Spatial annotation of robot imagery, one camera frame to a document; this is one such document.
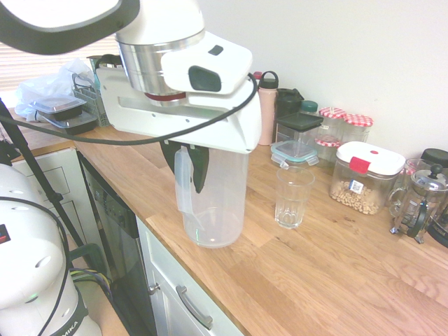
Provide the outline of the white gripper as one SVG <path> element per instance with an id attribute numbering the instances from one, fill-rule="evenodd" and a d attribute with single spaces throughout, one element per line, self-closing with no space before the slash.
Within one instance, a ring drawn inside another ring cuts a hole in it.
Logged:
<path id="1" fill-rule="evenodd" d="M 207 177 L 209 148 L 250 153 L 258 145 L 262 131 L 260 100 L 250 78 L 245 78 L 231 94 L 189 92 L 185 104 L 162 107 L 132 88 L 123 69 L 102 67 L 97 70 L 97 76 L 112 126 L 123 132 L 167 136 L 172 140 L 160 142 L 172 172 L 175 172 L 175 154 L 181 149 L 181 143 L 196 146 L 189 147 L 188 154 L 198 194 Z"/>

